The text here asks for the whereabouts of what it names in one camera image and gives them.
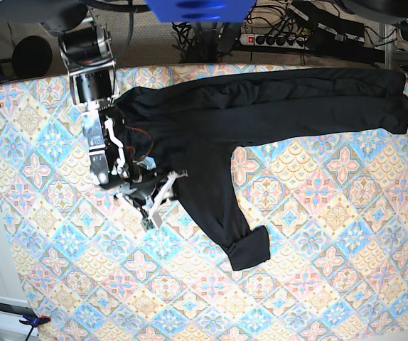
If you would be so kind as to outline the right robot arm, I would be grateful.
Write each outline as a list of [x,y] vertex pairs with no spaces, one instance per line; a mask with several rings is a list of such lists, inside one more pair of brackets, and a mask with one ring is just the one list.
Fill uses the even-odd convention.
[[87,139],[90,174],[105,190],[117,189],[119,199],[130,202],[150,230],[161,226],[158,210],[176,199],[173,185],[185,171],[149,170],[136,156],[125,122],[114,101],[116,60],[124,52],[112,52],[106,26],[97,24],[93,9],[127,13],[129,27],[134,14],[150,10],[147,5],[113,4],[104,1],[0,1],[0,17],[7,21],[39,23],[58,39],[60,55],[67,70],[70,95],[76,107],[84,109],[82,131]]

